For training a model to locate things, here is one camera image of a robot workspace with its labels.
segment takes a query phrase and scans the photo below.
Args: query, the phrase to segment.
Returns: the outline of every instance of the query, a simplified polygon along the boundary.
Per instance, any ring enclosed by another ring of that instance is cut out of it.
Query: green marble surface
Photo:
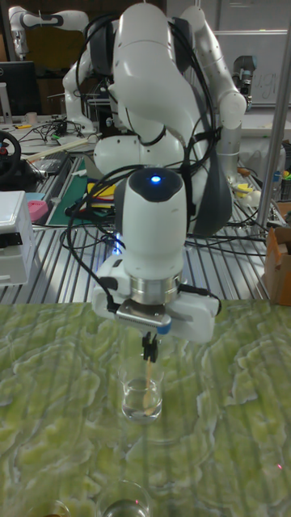
[[[120,411],[133,329],[90,305],[0,306],[0,515],[58,498],[93,517],[118,478],[154,517],[291,516],[291,310],[226,302],[213,341],[165,338],[162,415]]]

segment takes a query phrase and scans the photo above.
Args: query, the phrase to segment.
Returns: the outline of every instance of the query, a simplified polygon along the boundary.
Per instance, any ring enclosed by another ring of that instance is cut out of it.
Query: cardboard box
[[[291,203],[277,203],[278,208],[280,210],[280,214],[282,215],[283,219],[285,219],[285,215],[287,212],[291,212]]]
[[[291,306],[291,228],[269,231],[265,283],[273,304]]]

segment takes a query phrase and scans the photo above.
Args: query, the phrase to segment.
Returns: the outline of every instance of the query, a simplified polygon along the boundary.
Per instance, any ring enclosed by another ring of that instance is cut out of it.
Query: clear water
[[[148,517],[148,513],[138,502],[121,499],[114,502],[102,517]]]
[[[156,420],[162,411],[162,399],[154,380],[150,381],[150,395],[144,407],[146,379],[133,379],[124,387],[122,411],[132,422],[150,423]]]

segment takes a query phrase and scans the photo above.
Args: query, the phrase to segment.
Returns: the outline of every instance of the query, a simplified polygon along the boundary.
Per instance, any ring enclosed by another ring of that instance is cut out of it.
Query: steering wheel
[[[5,144],[4,140],[8,140],[13,145],[13,154],[8,154],[6,149],[8,144]],[[17,171],[20,157],[21,147],[18,140],[9,132],[0,131],[0,188]]]

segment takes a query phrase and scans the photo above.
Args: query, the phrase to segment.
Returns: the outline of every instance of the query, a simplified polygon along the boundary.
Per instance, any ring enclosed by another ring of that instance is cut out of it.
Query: black clamp
[[[150,357],[150,361],[155,363],[158,358],[158,340],[157,336],[153,337],[153,340],[150,340],[150,332],[142,338],[142,346],[144,348],[144,360],[147,361]]]
[[[0,248],[8,248],[8,246],[21,246],[23,244],[19,232],[15,233],[1,233],[0,234]]]

